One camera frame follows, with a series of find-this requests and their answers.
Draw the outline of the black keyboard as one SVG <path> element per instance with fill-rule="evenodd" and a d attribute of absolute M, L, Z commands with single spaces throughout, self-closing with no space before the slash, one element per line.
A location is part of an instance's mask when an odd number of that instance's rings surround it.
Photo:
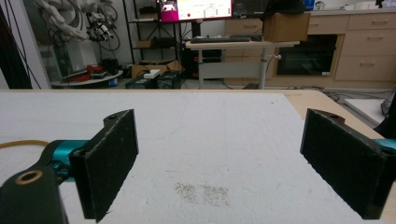
<path fill-rule="evenodd" d="M 249 42 L 248 37 L 196 37 L 191 40 L 192 44 L 200 43 L 229 43 L 229 42 Z"/>

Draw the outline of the computer monitor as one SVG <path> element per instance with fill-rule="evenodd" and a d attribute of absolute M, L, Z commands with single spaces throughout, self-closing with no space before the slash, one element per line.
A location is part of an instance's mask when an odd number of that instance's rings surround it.
<path fill-rule="evenodd" d="M 162 22 L 231 18 L 233 0 L 156 0 Z"/>

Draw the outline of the brown cardboard box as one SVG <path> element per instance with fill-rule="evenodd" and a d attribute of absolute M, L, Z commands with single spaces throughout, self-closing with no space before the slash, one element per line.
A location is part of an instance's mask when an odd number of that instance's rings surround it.
<path fill-rule="evenodd" d="M 275 13 L 263 22 L 263 36 L 269 42 L 305 41 L 308 36 L 309 13 Z"/>

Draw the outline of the wooden cabinet with drawers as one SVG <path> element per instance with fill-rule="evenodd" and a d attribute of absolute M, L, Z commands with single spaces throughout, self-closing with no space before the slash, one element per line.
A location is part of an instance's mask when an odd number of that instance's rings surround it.
<path fill-rule="evenodd" d="M 391 89 L 396 86 L 396 11 L 315 12 L 308 35 L 335 36 L 331 69 L 319 75 L 280 75 L 279 60 L 267 72 L 267 87 Z"/>

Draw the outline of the white mat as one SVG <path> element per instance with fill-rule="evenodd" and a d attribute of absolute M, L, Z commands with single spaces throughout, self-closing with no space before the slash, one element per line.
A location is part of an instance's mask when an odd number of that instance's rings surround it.
<path fill-rule="evenodd" d="M 381 224 L 301 155 L 301 114 L 262 91 L 0 92 L 0 185 L 44 142 L 90 139 L 132 109 L 139 152 L 101 224 Z"/>

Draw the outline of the open cardboard box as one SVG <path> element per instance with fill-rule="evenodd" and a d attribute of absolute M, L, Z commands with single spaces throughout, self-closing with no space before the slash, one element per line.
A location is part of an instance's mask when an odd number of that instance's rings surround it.
<path fill-rule="evenodd" d="M 131 67 L 132 78 L 138 77 L 146 70 L 159 69 L 161 73 L 167 71 L 182 71 L 183 66 L 178 60 L 144 60 L 134 63 Z"/>

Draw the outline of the white board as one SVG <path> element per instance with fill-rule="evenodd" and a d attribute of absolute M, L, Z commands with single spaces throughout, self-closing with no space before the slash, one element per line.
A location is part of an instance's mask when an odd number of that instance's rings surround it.
<path fill-rule="evenodd" d="M 384 99 L 346 99 L 346 105 L 370 124 L 377 126 L 384 119 L 382 103 Z"/>

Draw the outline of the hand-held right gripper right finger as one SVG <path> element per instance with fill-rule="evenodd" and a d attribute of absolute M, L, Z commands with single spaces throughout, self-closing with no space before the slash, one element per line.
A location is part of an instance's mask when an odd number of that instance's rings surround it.
<path fill-rule="evenodd" d="M 355 131 L 338 115 L 309 108 L 300 152 L 362 218 L 381 217 L 396 179 L 396 149 Z"/>

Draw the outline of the round white platform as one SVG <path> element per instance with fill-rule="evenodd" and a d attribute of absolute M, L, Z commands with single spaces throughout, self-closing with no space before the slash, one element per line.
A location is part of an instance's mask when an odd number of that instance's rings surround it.
<path fill-rule="evenodd" d="M 110 75 L 108 72 L 78 75 L 62 81 L 52 81 L 50 85 L 52 88 L 74 88 L 95 85 L 103 82 L 106 82 L 107 84 L 117 84 L 118 78 L 121 77 L 122 74 L 123 72 L 118 70 L 115 75 Z"/>

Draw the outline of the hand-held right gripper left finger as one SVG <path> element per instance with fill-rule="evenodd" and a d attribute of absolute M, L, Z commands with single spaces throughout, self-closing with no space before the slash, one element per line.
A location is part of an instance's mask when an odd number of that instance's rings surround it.
<path fill-rule="evenodd" d="M 138 155 L 132 109 L 104 118 L 104 127 L 69 155 L 84 217 L 100 222 Z"/>

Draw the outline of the black equipment case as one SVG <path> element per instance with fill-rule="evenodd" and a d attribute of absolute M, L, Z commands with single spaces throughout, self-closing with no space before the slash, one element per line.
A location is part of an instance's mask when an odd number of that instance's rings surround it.
<path fill-rule="evenodd" d="M 181 87 L 181 75 L 179 72 L 166 72 L 155 78 L 144 78 L 143 75 L 133 78 L 125 84 L 131 90 L 177 90 Z"/>

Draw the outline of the black cloth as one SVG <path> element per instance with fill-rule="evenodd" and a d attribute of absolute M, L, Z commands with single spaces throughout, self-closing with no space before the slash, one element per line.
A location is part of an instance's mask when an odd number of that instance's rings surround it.
<path fill-rule="evenodd" d="M 266 9 L 260 16 L 261 21 L 276 13 L 301 14 L 307 11 L 307 7 L 301 0 L 269 0 Z"/>

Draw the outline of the black metal shelf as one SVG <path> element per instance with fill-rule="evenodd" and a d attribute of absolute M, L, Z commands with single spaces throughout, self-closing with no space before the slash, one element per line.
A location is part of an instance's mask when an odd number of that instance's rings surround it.
<path fill-rule="evenodd" d="M 181 25 L 160 19 L 160 0 L 121 0 L 133 63 L 179 60 Z"/>

